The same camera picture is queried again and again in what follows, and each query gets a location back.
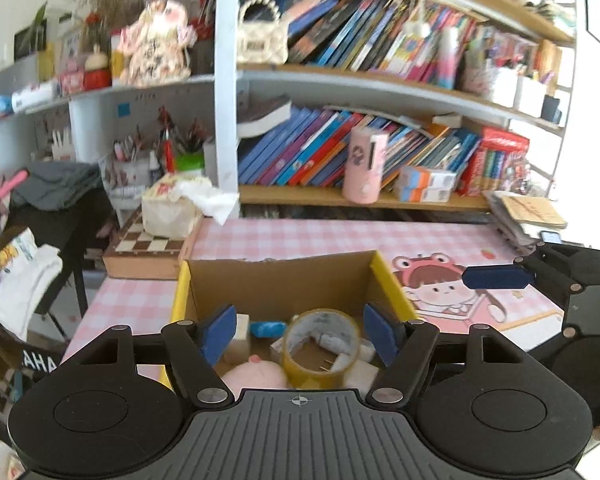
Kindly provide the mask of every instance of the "gray ribbed plate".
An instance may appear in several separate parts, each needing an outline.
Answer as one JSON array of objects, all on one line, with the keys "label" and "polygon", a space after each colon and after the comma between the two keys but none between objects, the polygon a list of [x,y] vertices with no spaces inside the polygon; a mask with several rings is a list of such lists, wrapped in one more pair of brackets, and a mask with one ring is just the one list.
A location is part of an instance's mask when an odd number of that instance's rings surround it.
[{"label": "gray ribbed plate", "polygon": [[[42,479],[32,474],[29,479]],[[195,416],[165,456],[125,480],[478,480],[434,455],[398,413],[353,392],[246,392]],[[547,480],[576,480],[571,470]]]}]

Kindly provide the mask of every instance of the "pink handle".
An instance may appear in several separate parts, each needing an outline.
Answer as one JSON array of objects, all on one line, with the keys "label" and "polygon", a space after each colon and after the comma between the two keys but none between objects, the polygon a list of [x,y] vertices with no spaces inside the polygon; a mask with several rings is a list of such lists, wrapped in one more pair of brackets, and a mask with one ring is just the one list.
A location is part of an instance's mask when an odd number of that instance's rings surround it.
[{"label": "pink handle", "polygon": [[29,177],[29,173],[27,170],[21,170],[15,174],[15,176],[4,183],[4,185],[0,188],[0,200],[7,196],[14,187],[22,184]]}]

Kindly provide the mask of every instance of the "smartphone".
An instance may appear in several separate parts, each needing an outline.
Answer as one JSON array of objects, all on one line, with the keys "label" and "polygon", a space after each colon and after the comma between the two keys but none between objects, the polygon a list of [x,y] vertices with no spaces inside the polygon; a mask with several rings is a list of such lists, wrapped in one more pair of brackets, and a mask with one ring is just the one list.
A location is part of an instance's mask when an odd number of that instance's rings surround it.
[{"label": "smartphone", "polygon": [[562,238],[560,238],[560,235],[554,231],[540,231],[540,239],[543,242],[548,242],[550,244],[562,243]]}]

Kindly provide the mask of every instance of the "pink checkered tablecloth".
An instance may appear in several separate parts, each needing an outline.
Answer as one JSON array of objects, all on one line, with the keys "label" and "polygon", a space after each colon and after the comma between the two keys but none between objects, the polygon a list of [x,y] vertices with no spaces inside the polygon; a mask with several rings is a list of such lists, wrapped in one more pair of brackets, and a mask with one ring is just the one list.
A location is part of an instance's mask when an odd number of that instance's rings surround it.
[{"label": "pink checkered tablecloth", "polygon": [[[219,226],[206,219],[191,258],[259,261],[368,250],[380,251],[396,271],[404,270],[401,265],[407,258],[428,264],[436,260],[439,267],[453,269],[455,265],[510,263],[516,256],[490,225],[238,219]],[[506,330],[558,312],[531,287],[524,291],[485,291],[480,301],[469,301],[442,316],[418,299],[418,294],[424,298],[422,288],[404,290],[422,317],[447,332],[465,332],[474,322],[488,322]],[[65,357],[115,324],[128,324],[137,334],[159,332],[170,319],[174,291],[175,282],[107,279]],[[151,368],[146,374],[157,377],[157,370]]]}]

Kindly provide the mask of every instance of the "gray cloth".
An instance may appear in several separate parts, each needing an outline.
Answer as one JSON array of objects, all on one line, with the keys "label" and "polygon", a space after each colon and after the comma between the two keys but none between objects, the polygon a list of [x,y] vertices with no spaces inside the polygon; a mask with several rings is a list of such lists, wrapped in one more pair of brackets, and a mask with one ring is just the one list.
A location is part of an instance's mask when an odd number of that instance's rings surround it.
[{"label": "gray cloth", "polygon": [[102,187],[97,164],[49,161],[31,162],[29,177],[11,192],[11,203],[31,204],[42,211],[67,209],[91,189]]}]

